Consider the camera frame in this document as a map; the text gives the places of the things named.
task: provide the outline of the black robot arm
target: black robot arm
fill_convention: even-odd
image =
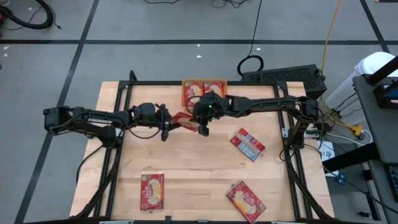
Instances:
[[[296,120],[294,127],[286,132],[286,141],[296,149],[304,147],[304,133],[309,124],[318,120],[317,102],[305,96],[287,96],[283,98],[269,98],[250,100],[241,96],[221,98],[214,92],[209,92],[200,97],[193,106],[193,115],[199,126],[199,134],[209,135],[208,122],[220,119],[223,116],[240,118],[251,113],[286,111]]]
[[[60,106],[45,109],[43,114],[44,128],[51,134],[59,135],[70,131],[82,133],[97,137],[104,147],[114,147],[117,144],[117,132],[123,129],[136,126],[159,128],[162,131],[162,141],[166,141],[169,131],[180,127],[179,124],[170,124],[171,115],[165,105],[153,103],[143,103],[116,113]],[[93,123],[107,125],[101,127]]]

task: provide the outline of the red snack box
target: red snack box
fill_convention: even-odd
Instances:
[[[249,134],[244,128],[235,132],[229,140],[253,162],[264,153],[266,147]]]
[[[220,97],[224,97],[224,89],[222,82],[204,82],[203,91],[205,93],[209,91],[214,91],[215,93],[219,94]]]
[[[192,98],[188,103],[189,98],[193,96],[202,96],[203,95],[203,82],[199,81],[187,81],[183,86],[183,94],[184,94],[184,106],[193,106],[197,101],[199,101],[199,97]]]
[[[242,180],[232,185],[226,192],[226,196],[250,224],[255,223],[256,219],[267,210],[267,207]]]
[[[141,175],[141,210],[163,209],[164,174]]]
[[[178,112],[172,117],[170,122],[172,124],[180,123],[184,128],[187,128],[193,132],[197,132],[199,129],[199,124],[196,121],[191,121],[191,119],[193,119],[193,116],[183,112]]]

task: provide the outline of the gray floor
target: gray floor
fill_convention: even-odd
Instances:
[[[258,0],[249,0],[239,9],[230,5],[214,9],[210,0],[181,0],[172,5],[146,4],[141,0],[46,2],[57,13],[57,22],[62,29],[1,30],[1,223],[16,220],[46,135],[42,110],[57,105],[67,77],[73,76],[73,79],[65,104],[88,108],[95,107],[101,82],[125,80],[130,69],[140,80],[190,77],[239,80],[236,66],[247,55],[250,45],[202,43],[205,40],[251,39],[259,5]],[[383,38],[398,40],[398,4],[366,2]],[[87,26],[87,41],[79,42],[93,3],[94,6],[98,3],[98,7],[92,23]],[[336,3],[331,0],[263,1],[256,40],[325,40]],[[33,1],[11,0],[9,8],[27,21],[39,7]],[[45,13],[40,11],[33,22],[44,19]],[[18,25],[6,21],[4,27]],[[180,39],[197,42],[162,44],[156,41]],[[7,40],[75,41],[10,44]],[[94,44],[90,40],[154,41]],[[382,50],[359,0],[343,1],[331,40],[370,42],[357,42],[356,45],[340,42],[329,46],[324,71],[328,87],[325,98],[351,74],[362,58]],[[323,46],[300,43],[255,45],[253,53],[264,58],[264,69],[311,63],[321,67]],[[78,44],[83,47],[81,54],[76,53]],[[388,45],[388,49],[392,54],[398,54],[398,45]],[[76,68],[72,63],[74,57],[78,59]],[[243,70],[253,71],[257,66],[255,62],[248,62]],[[17,220],[33,222],[68,217],[75,191],[75,172],[85,144],[86,139],[77,134],[52,139],[30,205],[26,213],[22,210]],[[366,210],[363,195],[339,191],[331,192],[331,195],[338,218],[358,221],[355,211]],[[341,205],[349,201],[352,204]]]

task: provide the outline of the black device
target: black device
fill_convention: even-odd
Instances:
[[[389,84],[378,84],[392,72],[398,69],[398,56],[385,64],[375,73],[366,77],[366,81],[376,88],[373,90],[377,103],[380,108],[398,109],[398,82],[392,80]]]
[[[242,76],[244,82],[303,82],[307,97],[316,100],[327,88],[325,77],[316,65],[270,69],[256,72],[247,72]]]
[[[203,136],[209,135],[207,125],[214,119],[224,116],[240,118],[251,113],[270,111],[286,111],[297,119],[296,125],[289,129],[286,141],[294,148],[303,148],[305,130],[309,124],[318,120],[317,102],[306,96],[250,100],[232,95],[222,98],[211,91],[201,96],[193,106],[194,120],[200,125],[199,134]],[[50,134],[59,135],[70,131],[82,133],[97,137],[104,147],[113,147],[117,142],[116,129],[126,130],[136,126],[159,128],[162,131],[162,141],[166,141],[169,131],[180,127],[180,124],[170,123],[172,117],[165,105],[153,103],[143,103],[116,113],[59,106],[45,109],[43,114],[44,128]],[[100,127],[93,123],[108,125]]]
[[[398,202],[398,166],[386,165],[386,173],[394,199]]]

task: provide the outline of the table leg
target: table leg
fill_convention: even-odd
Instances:
[[[333,172],[355,164],[367,162],[371,159],[379,158],[380,155],[377,151],[376,144],[372,142],[350,152],[346,152],[344,154],[336,156],[332,159],[328,159],[327,161],[322,162],[322,164],[330,172]]]

